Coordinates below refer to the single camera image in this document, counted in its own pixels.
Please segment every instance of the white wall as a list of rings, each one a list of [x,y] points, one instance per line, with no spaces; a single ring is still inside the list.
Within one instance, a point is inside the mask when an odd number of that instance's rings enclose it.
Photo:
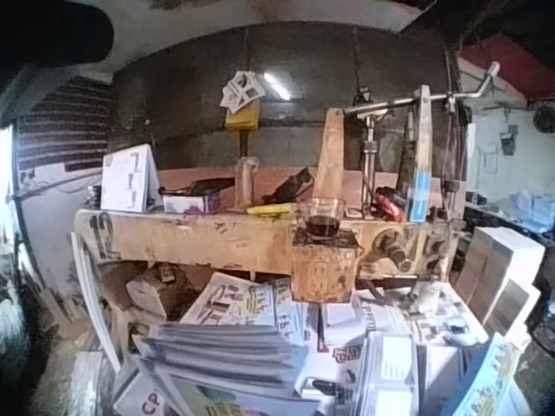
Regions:
[[[459,64],[463,89],[474,89],[480,70],[463,60]],[[555,135],[536,130],[534,112],[526,110],[526,98],[498,79],[493,93],[488,89],[484,98],[469,100],[467,105],[476,124],[475,145],[473,151],[469,147],[467,161],[467,189],[490,201],[524,190],[555,195]],[[500,134],[506,133],[509,125],[519,127],[514,156],[504,156],[501,151]],[[486,158],[496,163],[486,166]]]

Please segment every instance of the fluorescent light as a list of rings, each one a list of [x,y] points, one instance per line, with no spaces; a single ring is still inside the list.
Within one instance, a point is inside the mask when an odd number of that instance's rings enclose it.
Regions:
[[[267,72],[264,72],[264,79],[267,80],[270,84],[275,84],[278,82],[274,75],[268,74]]]
[[[268,81],[272,88],[274,88],[274,91],[277,92],[279,98],[285,101],[289,101],[291,99],[291,94],[287,88],[281,85],[274,75],[264,72],[264,79]]]

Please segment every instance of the yellow object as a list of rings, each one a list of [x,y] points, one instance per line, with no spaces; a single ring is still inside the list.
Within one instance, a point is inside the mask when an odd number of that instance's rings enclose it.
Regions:
[[[225,128],[227,130],[251,131],[258,129],[258,116],[260,115],[260,100],[255,100],[248,106],[241,108],[235,114],[229,109],[225,115]]]
[[[292,204],[257,205],[246,209],[251,215],[277,215],[292,212]]]

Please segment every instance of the metal rod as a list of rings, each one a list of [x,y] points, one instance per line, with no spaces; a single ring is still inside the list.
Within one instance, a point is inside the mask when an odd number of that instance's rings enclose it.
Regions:
[[[244,158],[249,155],[249,132],[239,131],[239,157]]]
[[[374,125],[374,118],[372,116],[367,117],[366,128],[368,132],[366,140],[362,143],[362,177],[368,182],[368,184],[365,184],[364,181],[362,182],[361,211],[364,217],[370,212],[375,182],[375,152],[372,148],[372,143],[374,141]]]
[[[448,96],[453,96],[455,99],[463,99],[463,98],[478,98],[484,94],[486,91],[487,85],[490,81],[499,73],[500,65],[497,62],[493,62],[489,69],[484,74],[478,89],[474,92],[469,93],[454,93],[454,94],[433,94],[430,95],[431,101],[442,101],[445,100]],[[406,98],[399,98],[397,100],[392,101],[383,101],[383,102],[375,102],[371,104],[361,104],[359,106],[347,107],[343,110],[345,115],[354,115],[354,114],[362,114],[362,113],[369,113],[372,111],[383,110],[386,108],[396,108],[396,107],[406,107],[413,105],[417,102],[415,97],[406,97]]]

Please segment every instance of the concrete wall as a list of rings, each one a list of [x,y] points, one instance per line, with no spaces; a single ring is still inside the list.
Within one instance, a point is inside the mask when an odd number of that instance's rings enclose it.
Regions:
[[[460,67],[463,87],[474,88],[480,70],[462,60]],[[467,104],[476,124],[475,145],[468,154],[467,189],[490,201],[524,190],[555,194],[555,136],[536,130],[526,98],[503,80],[496,80],[493,92]],[[507,133],[510,125],[519,129],[516,151],[505,156],[500,134]]]
[[[221,88],[238,69],[271,72],[291,92],[262,99],[250,154],[274,166],[316,166],[329,107],[347,107],[358,86],[375,100],[412,94],[421,84],[444,91],[441,38],[414,28],[403,35],[347,25],[281,23],[234,29],[184,42],[114,76],[113,148],[153,144],[159,169],[230,166],[238,133],[223,130]],[[376,129],[379,164],[396,171],[406,113],[395,110]],[[446,117],[434,111],[434,146],[443,148]],[[347,121],[348,169],[359,163],[362,127]],[[434,169],[441,165],[436,152]]]

